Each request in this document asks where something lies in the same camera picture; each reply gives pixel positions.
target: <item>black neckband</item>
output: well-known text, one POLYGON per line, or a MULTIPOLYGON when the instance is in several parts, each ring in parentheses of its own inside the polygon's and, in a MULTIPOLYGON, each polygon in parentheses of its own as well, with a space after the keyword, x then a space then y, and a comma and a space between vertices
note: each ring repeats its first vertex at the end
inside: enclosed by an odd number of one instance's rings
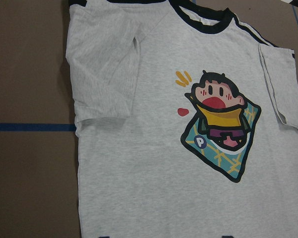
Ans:
POLYGON ((169 0, 170 5, 174 8, 176 13, 190 26, 194 27, 198 31, 206 34, 216 34, 223 31, 228 27, 230 22, 234 17, 234 13, 232 13, 228 8, 224 11, 212 10, 210 8, 198 6, 189 0, 169 0), (215 25, 204 25, 202 22, 192 20, 186 13, 182 11, 180 7, 188 9, 192 12, 195 12, 200 17, 219 21, 215 25))

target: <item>cartoon ear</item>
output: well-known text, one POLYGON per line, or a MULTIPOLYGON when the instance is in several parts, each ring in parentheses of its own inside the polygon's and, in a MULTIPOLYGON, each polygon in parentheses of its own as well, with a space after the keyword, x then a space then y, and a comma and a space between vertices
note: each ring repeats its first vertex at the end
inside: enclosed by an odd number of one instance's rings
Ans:
POLYGON ((242 96, 237 96, 236 99, 238 99, 238 104, 241 104, 241 105, 245 104, 244 99, 243 99, 242 96))

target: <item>cartoon eye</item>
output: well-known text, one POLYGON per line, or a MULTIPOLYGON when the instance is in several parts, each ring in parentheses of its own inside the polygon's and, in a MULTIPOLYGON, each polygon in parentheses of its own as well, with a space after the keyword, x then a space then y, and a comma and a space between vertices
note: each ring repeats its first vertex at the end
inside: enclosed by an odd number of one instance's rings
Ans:
POLYGON ((213 94, 213 88, 211 85, 209 85, 209 94, 212 95, 213 94))

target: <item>brown surface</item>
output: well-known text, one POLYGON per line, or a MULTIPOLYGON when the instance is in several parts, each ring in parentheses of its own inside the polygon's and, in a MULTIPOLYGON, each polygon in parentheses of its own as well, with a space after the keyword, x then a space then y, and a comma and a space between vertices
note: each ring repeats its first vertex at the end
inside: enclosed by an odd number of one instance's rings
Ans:
MULTIPOLYGON (((298 26, 279 0, 197 0, 229 7, 276 45, 295 50, 298 26)), ((64 58, 67 0, 0 1, 0 122, 73 123, 64 58)), ((79 238, 77 139, 72 132, 0 132, 0 237, 79 238)))

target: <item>folded sleeve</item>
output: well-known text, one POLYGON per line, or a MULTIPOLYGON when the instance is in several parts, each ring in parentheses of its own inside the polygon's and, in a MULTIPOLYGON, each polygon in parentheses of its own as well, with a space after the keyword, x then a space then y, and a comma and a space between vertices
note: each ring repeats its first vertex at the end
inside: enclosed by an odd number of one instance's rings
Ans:
POLYGON ((298 84, 290 49, 259 45, 259 56, 271 101, 281 123, 298 129, 298 84))
POLYGON ((70 7, 66 58, 71 68, 75 123, 127 118, 135 92, 139 24, 106 0, 70 7))

